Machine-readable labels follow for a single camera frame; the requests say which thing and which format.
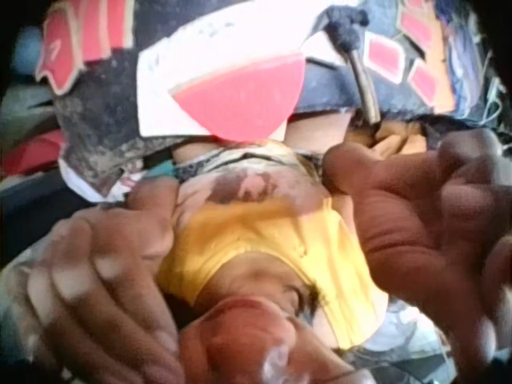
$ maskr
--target yellow garment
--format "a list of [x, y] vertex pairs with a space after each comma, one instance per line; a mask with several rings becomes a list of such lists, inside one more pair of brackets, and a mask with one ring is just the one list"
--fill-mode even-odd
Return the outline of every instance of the yellow garment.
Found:
[[158, 274], [161, 288], [193, 305], [229, 260], [249, 251], [270, 254], [305, 284], [316, 284], [341, 348], [364, 342], [383, 320], [387, 295], [370, 278], [358, 240], [331, 200], [298, 217], [282, 199], [206, 204], [179, 232]]

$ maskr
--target black fabric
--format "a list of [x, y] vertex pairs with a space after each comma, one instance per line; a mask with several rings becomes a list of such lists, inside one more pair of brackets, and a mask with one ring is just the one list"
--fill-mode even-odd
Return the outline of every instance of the black fabric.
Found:
[[68, 164], [100, 193], [121, 176], [119, 167], [176, 143], [175, 138], [142, 138], [138, 132], [138, 53], [180, 26], [239, 0], [135, 0], [134, 48], [88, 64], [71, 91], [55, 99], [70, 144]]
[[0, 267], [50, 232], [54, 224], [92, 206], [70, 190], [58, 170], [0, 193]]

